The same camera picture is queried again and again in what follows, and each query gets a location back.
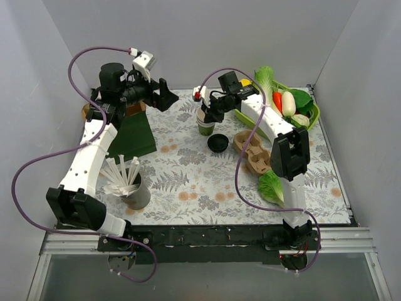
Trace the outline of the green paper coffee cup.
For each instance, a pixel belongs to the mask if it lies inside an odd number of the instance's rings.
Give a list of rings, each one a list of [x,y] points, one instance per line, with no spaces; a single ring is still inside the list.
[[[215,123],[214,122],[206,123],[204,121],[205,116],[206,115],[205,115],[204,111],[202,110],[201,107],[199,107],[197,110],[197,113],[196,113],[199,133],[200,133],[200,135],[203,135],[203,136],[210,136],[214,131]]]

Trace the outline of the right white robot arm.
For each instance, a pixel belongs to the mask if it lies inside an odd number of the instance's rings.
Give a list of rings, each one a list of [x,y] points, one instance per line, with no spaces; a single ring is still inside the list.
[[[238,70],[225,68],[219,77],[222,96],[213,97],[205,85],[194,89],[193,99],[201,103],[204,123],[221,122],[224,114],[237,107],[254,121],[255,129],[261,129],[272,143],[270,166],[278,176],[283,189],[284,208],[283,240],[291,249],[298,249],[306,242],[316,222],[306,210],[305,174],[310,163],[308,131],[296,128],[280,117],[268,104],[262,86],[253,80],[242,85],[237,79]]]

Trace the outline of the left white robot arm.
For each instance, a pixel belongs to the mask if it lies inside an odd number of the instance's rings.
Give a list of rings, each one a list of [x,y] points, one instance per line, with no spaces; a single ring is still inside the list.
[[[83,147],[76,152],[58,188],[48,189],[46,200],[60,223],[111,235],[113,245],[125,251],[133,245],[133,235],[125,230],[125,220],[108,213],[96,199],[98,174],[127,107],[144,102],[164,112],[179,98],[169,90],[166,80],[149,80],[136,66],[126,71],[121,63],[104,64],[99,79],[100,86],[90,97],[92,104],[80,142]]]

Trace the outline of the grey straw holder cup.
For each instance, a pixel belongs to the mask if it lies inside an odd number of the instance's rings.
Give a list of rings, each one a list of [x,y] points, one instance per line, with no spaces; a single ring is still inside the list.
[[[122,196],[122,200],[130,209],[143,209],[150,202],[151,193],[140,174],[137,174],[133,183],[139,185],[138,189],[128,196]]]

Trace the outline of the green brown paper bag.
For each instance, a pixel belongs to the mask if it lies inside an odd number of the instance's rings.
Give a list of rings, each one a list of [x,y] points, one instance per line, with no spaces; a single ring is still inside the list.
[[[85,106],[82,110],[85,123],[81,145],[89,145],[91,150],[98,146],[116,162],[120,162],[120,156],[129,161],[157,150],[143,102],[127,108],[102,102],[96,104],[107,119],[103,119],[96,107]]]

